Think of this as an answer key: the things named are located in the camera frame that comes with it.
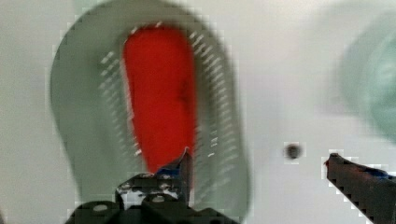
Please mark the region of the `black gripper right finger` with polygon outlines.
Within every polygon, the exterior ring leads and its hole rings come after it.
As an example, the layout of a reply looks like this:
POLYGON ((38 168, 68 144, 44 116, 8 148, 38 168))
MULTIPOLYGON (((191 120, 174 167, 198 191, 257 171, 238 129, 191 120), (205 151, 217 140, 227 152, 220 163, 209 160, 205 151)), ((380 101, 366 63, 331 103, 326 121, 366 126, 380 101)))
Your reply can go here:
POLYGON ((374 224, 395 224, 396 182, 387 172, 332 153, 327 179, 374 224))

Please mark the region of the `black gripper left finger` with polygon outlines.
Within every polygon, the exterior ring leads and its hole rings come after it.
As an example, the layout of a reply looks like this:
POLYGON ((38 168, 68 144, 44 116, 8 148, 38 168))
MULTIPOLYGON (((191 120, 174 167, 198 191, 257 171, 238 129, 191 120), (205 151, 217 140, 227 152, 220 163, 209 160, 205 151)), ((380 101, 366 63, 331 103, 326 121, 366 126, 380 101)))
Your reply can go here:
POLYGON ((192 158, 185 147, 178 158, 154 173, 133 176, 117 186, 116 202, 122 209, 141 205, 149 195, 165 194, 185 204, 190 202, 192 158))

